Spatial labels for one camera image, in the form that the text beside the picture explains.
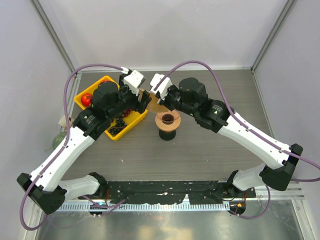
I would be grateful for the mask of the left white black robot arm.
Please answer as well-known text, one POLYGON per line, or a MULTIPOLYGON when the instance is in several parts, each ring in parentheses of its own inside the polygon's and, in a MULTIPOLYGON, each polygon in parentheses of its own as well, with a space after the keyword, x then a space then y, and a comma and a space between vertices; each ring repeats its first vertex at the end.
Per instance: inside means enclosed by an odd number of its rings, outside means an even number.
POLYGON ((107 130, 112 120, 125 110, 142 114, 151 97, 148 91, 132 92, 128 85, 101 83, 93 92, 91 106, 79 113, 64 142, 32 173, 21 173, 18 184, 47 215, 54 213, 70 199, 88 195, 102 199, 107 181, 96 172, 73 180, 62 177, 75 160, 107 130))

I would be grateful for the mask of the round wooden ring holder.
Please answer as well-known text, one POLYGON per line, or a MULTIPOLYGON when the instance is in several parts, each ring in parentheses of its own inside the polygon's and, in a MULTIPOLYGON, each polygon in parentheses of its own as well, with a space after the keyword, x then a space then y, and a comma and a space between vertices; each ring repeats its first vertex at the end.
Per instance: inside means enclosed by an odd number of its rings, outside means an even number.
POLYGON ((181 116, 177 121, 175 121, 173 124, 170 124, 170 125, 166 125, 166 124, 163 124, 163 123, 157 123, 156 120, 155 120, 155 124, 160 130, 163 130, 165 132, 172 132, 172 131, 176 130, 180 126, 180 124, 181 124, 181 116))

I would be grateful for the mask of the yellow plastic tray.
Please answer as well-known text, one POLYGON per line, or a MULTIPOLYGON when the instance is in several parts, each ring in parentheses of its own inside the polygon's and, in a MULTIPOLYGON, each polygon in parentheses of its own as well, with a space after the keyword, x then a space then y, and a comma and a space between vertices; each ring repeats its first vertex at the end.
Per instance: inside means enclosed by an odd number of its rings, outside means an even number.
POLYGON ((84 136, 97 140, 102 133, 105 133, 111 140, 117 141, 145 118, 148 113, 147 109, 144 112, 131 109, 134 95, 129 87, 124 85, 123 78, 124 74, 120 76, 119 83, 117 83, 106 75, 74 97, 74 102, 82 109, 82 112, 75 118, 73 125, 81 129, 84 136), (100 83, 104 79, 111 81, 100 83), (93 95, 89 107, 81 104, 81 96, 85 93, 93 95), (123 118, 127 127, 117 135, 111 135, 108 130, 115 125, 115 120, 121 118, 121 114, 126 109, 132 110, 128 117, 123 118))

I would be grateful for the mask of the brown paper coffee filter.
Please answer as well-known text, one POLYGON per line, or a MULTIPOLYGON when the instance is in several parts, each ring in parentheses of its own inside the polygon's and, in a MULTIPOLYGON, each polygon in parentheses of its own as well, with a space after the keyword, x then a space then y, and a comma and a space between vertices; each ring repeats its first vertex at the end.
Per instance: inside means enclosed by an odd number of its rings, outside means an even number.
POLYGON ((152 113, 160 113, 160 112, 167 112, 169 111, 166 107, 161 106, 158 104, 158 98, 150 92, 151 101, 148 104, 146 110, 152 113))

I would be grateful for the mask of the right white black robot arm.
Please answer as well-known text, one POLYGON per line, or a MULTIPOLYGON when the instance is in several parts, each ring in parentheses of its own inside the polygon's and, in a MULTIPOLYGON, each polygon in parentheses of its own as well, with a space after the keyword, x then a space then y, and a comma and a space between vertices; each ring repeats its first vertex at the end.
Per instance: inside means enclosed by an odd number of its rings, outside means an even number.
POLYGON ((303 151, 300 145, 280 143, 249 124, 224 102, 209 98, 205 85, 196 78, 185 78, 178 86, 166 78, 151 92, 159 105, 193 117, 202 128, 234 140, 263 161, 257 167, 232 172, 226 185, 230 196, 263 185, 277 191, 287 189, 303 151))

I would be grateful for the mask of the dark red glass carafe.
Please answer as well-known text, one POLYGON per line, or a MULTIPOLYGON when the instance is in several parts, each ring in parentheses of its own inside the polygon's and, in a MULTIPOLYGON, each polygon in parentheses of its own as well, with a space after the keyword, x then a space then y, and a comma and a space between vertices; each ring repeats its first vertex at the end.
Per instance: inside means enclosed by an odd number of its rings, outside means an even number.
POLYGON ((176 130, 173 131, 158 131, 159 137, 164 141, 171 141, 176 137, 176 130))

